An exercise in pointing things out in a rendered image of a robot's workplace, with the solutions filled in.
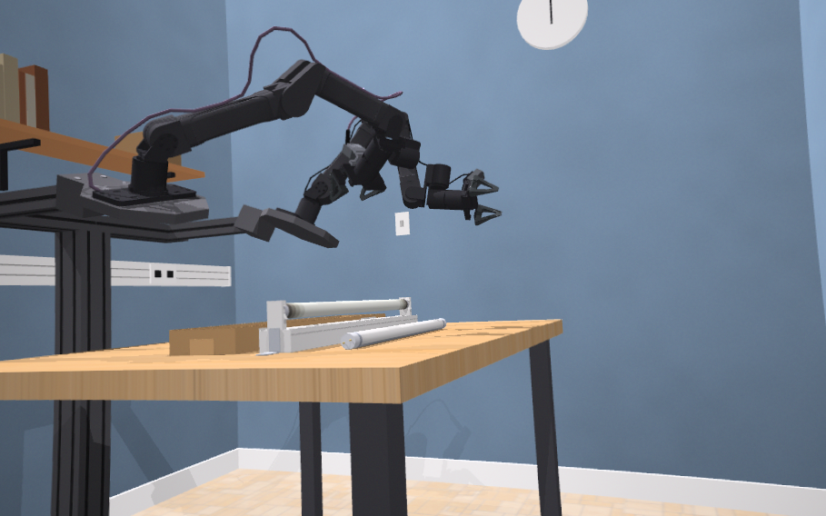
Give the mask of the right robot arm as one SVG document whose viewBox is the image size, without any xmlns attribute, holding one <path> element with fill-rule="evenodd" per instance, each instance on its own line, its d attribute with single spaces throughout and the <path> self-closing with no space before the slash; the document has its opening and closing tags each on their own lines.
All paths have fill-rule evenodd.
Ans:
<svg viewBox="0 0 826 516">
<path fill-rule="evenodd" d="M 402 111 L 346 83 L 326 71 L 324 65 L 305 61 L 298 60 L 262 91 L 242 99 L 150 121 L 144 127 L 144 139 L 136 147 L 138 155 L 133 156 L 128 188 L 93 191 L 92 197 L 117 206 L 196 197 L 194 190 L 166 183 L 168 158 L 255 124 L 303 116 L 313 94 L 361 118 L 371 126 L 371 132 L 379 134 L 364 151 L 368 163 L 383 166 L 388 160 L 391 165 L 408 169 L 417 166 L 421 143 L 400 136 L 406 123 Z"/>
</svg>

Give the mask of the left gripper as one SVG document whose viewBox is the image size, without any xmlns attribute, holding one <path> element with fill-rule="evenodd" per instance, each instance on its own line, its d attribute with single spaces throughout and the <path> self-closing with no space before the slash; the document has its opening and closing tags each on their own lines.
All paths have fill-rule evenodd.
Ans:
<svg viewBox="0 0 826 516">
<path fill-rule="evenodd" d="M 471 175 L 468 174 L 463 179 L 463 188 L 462 190 L 446 190 L 445 191 L 445 198 L 444 204 L 446 205 L 446 210 L 463 210 L 465 220 L 471 220 L 471 210 L 475 209 L 474 212 L 474 222 L 475 225 L 479 225 L 484 223 L 492 218 L 498 217 L 502 215 L 502 211 L 480 205 L 478 204 L 477 195 L 481 194 L 490 194 L 499 191 L 499 187 L 490 184 L 483 180 L 481 177 L 474 175 L 471 181 L 467 180 L 467 177 Z M 491 189 L 477 189 L 478 184 L 482 184 L 485 186 L 490 187 Z M 468 188 L 468 189 L 467 189 Z M 461 199 L 462 194 L 462 199 Z M 469 211 L 468 211 L 468 209 Z M 488 215 L 482 217 L 482 213 L 494 213 L 492 215 Z M 481 218 L 482 217 L 482 218 Z"/>
</svg>

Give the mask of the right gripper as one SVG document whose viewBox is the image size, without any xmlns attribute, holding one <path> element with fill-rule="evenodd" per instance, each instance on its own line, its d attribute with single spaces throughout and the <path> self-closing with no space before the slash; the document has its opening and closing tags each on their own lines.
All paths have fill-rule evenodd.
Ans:
<svg viewBox="0 0 826 516">
<path fill-rule="evenodd" d="M 349 164 L 342 164 L 339 169 L 333 169 L 331 171 L 331 201 L 334 202 L 349 192 L 345 185 L 346 181 L 343 176 L 348 176 L 348 183 L 352 187 L 354 185 L 363 186 L 360 193 L 360 199 L 362 201 L 384 192 L 386 189 L 384 180 L 380 174 L 377 174 L 383 166 L 376 166 L 368 163 L 368 160 L 364 156 L 364 151 L 366 149 L 359 144 L 347 144 L 347 146 L 353 150 L 354 155 L 356 155 L 356 159 L 350 160 Z M 333 196 L 336 184 L 338 185 L 338 193 Z M 366 191 L 372 192 L 365 194 Z"/>
</svg>

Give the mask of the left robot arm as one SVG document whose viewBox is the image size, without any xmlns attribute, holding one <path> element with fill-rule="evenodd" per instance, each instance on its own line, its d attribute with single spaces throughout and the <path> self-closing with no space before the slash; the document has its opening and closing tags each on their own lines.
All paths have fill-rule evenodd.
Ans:
<svg viewBox="0 0 826 516">
<path fill-rule="evenodd" d="M 407 113 L 403 113 L 405 115 L 406 123 L 403 131 L 400 133 L 400 136 L 411 139 L 410 131 L 408 131 L 409 117 Z M 350 144 L 359 144 L 360 146 L 366 149 L 369 143 L 373 140 L 373 138 L 379 134 L 371 132 L 371 126 L 367 124 L 364 120 L 362 120 L 361 122 L 362 124 L 357 129 L 356 134 L 350 141 Z M 342 164 L 349 164 L 349 161 L 350 159 L 346 155 L 343 155 L 343 153 L 341 152 L 340 155 L 338 155 L 337 158 L 333 161 L 333 163 L 328 168 L 326 168 L 326 170 L 323 173 L 320 173 L 316 177 L 316 179 L 313 181 L 311 185 L 311 188 L 304 192 L 304 198 L 302 198 L 300 203 L 298 204 L 298 207 L 295 211 L 296 214 L 281 208 L 276 208 L 276 210 L 283 213 L 288 213 L 298 218 L 302 217 L 301 219 L 304 219 L 306 222 L 315 225 L 315 220 L 322 208 L 322 205 L 332 203 L 330 199 L 331 171 L 333 169 L 339 169 Z M 451 167 L 449 165 L 427 164 L 423 187 L 421 187 L 420 185 L 420 180 L 418 177 L 416 167 L 414 169 L 408 169 L 397 166 L 397 168 L 400 178 L 403 204 L 407 208 L 415 209 L 417 207 L 425 206 L 426 189 L 428 186 L 429 188 L 426 205 L 428 205 L 430 209 L 446 210 L 445 208 L 447 204 L 444 204 L 444 197 L 445 191 L 449 188 L 450 182 Z M 473 171 L 471 175 L 467 177 L 467 180 L 471 181 L 474 175 L 477 175 L 484 180 L 484 173 L 479 169 Z M 297 214 L 299 216 L 297 216 Z"/>
</svg>

